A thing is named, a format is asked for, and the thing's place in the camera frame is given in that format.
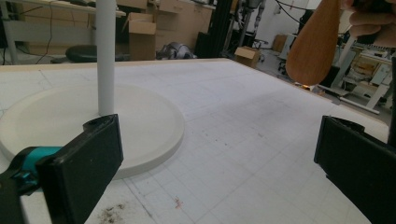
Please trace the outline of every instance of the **hand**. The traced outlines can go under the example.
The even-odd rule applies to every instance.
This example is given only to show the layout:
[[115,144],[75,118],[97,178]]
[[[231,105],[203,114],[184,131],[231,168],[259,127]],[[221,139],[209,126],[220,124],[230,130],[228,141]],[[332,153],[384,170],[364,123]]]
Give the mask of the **hand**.
[[386,1],[392,3],[393,13],[361,12],[352,7],[353,0],[341,0],[341,9],[354,11],[349,18],[350,34],[357,37],[379,32],[375,45],[396,48],[396,0]]

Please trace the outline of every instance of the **white table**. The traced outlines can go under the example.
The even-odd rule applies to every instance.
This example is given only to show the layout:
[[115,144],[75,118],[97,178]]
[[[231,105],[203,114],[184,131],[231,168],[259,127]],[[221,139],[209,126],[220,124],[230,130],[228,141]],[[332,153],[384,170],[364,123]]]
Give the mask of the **white table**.
[[[96,8],[82,7],[70,4],[64,1],[53,0],[0,0],[2,10],[2,21],[4,24],[7,43],[10,50],[12,64],[18,64],[17,50],[15,41],[34,41],[43,42],[48,41],[51,37],[51,42],[58,43],[72,43],[72,44],[92,44],[94,43],[94,30],[91,27],[68,27],[55,26],[49,27],[45,24],[12,21],[9,19],[6,2],[12,3],[29,3],[42,7],[62,8],[75,11],[83,11],[89,14],[95,14]],[[117,11],[118,17],[125,16],[122,11]]]
[[[369,223],[313,158],[322,115],[382,141],[386,124],[228,60],[117,63],[115,80],[174,103],[185,137],[157,168],[111,182],[87,223]],[[0,116],[31,94],[95,82],[95,63],[2,66]],[[23,203],[31,223],[50,223],[42,193]]]

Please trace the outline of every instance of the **open cardboard box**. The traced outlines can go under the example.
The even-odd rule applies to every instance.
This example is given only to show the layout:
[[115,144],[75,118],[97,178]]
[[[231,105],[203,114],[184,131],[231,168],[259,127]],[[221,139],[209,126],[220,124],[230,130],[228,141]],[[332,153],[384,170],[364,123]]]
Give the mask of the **open cardboard box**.
[[155,32],[157,30],[155,18],[155,14],[133,12],[128,15],[131,61],[155,60]]
[[260,58],[260,51],[247,46],[239,47],[235,52],[235,61],[246,66],[256,68]]

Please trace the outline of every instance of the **brown wooden utensil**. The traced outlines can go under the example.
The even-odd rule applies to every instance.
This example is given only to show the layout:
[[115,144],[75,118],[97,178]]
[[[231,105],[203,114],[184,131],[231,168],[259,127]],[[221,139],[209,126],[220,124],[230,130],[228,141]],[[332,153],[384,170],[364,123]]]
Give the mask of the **brown wooden utensil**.
[[319,84],[329,73],[334,59],[340,19],[340,1],[322,0],[296,37],[286,71],[304,85]]

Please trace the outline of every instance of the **white circular base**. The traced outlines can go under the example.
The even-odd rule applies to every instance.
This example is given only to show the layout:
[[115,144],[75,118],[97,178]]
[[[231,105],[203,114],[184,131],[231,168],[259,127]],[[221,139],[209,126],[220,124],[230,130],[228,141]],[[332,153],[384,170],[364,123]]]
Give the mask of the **white circular base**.
[[[124,161],[115,179],[143,173],[178,149],[184,133],[180,111],[161,95],[135,86],[115,87]],[[12,106],[0,122],[0,149],[11,161],[26,147],[64,146],[99,117],[97,86],[42,91]]]

